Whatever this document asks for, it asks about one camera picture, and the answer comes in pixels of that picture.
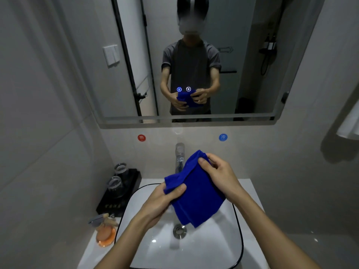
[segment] sink drain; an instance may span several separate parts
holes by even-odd
[[[173,235],[176,239],[181,240],[186,237],[187,228],[181,224],[177,224],[173,228]]]

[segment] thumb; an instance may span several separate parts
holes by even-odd
[[[175,188],[172,192],[166,194],[166,199],[168,200],[168,202],[170,202],[173,199],[180,197],[185,192],[186,189],[187,186],[185,184],[181,184],[177,188]]]
[[[209,175],[212,175],[213,172],[216,170],[216,168],[212,167],[212,165],[204,158],[200,157],[198,159],[198,163],[202,167],[202,169],[205,170]]]

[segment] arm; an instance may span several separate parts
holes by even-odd
[[[267,217],[242,188],[229,163],[213,154],[207,156],[213,167],[204,159],[199,159],[199,164],[208,172],[213,183],[226,198],[239,209],[256,237],[270,268],[320,268]]]
[[[207,98],[211,97],[213,94],[218,92],[221,87],[219,83],[219,70],[215,67],[212,67],[210,70],[212,85],[208,89],[197,89],[195,93],[191,94],[193,101],[198,104],[203,104],[207,102]]]
[[[166,185],[158,185],[140,211],[131,220],[121,237],[112,249],[97,264],[95,269],[128,269],[136,254],[137,248],[147,230],[155,226],[169,203],[180,197],[186,190],[186,185],[178,186],[171,193],[165,195]]]
[[[186,108],[188,107],[186,105],[186,102],[178,101],[177,96],[178,92],[171,93],[168,89],[168,79],[169,79],[169,72],[170,67],[165,67],[162,70],[162,78],[161,78],[161,92],[164,95],[164,97],[167,98],[168,101],[173,104],[175,108],[177,108],[179,111],[184,112],[186,111]]]

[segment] round sticker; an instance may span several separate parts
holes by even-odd
[[[220,140],[221,142],[224,142],[224,141],[227,140],[227,139],[228,139],[227,134],[221,134],[221,135],[219,135],[219,140]]]
[[[137,139],[140,141],[140,142],[144,142],[146,140],[146,136],[145,135],[138,135]]]

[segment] person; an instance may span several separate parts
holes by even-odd
[[[171,103],[171,115],[211,114],[210,98],[220,88],[219,52],[200,37],[208,8],[208,0],[177,0],[177,22],[183,38],[163,51],[160,84],[161,93]],[[171,86],[168,88],[170,75]],[[195,91],[191,98],[200,106],[190,107],[188,102],[177,99],[179,92],[189,91]],[[191,120],[174,119],[173,122]]]
[[[209,174],[213,183],[233,203],[247,222],[271,269],[320,268],[263,212],[243,189],[229,163],[213,154],[207,154],[211,164],[203,158],[200,166]],[[146,231],[158,223],[173,199],[186,190],[182,184],[165,195],[165,184],[157,186],[140,211],[132,219],[116,244],[95,267],[96,269],[127,269]]]

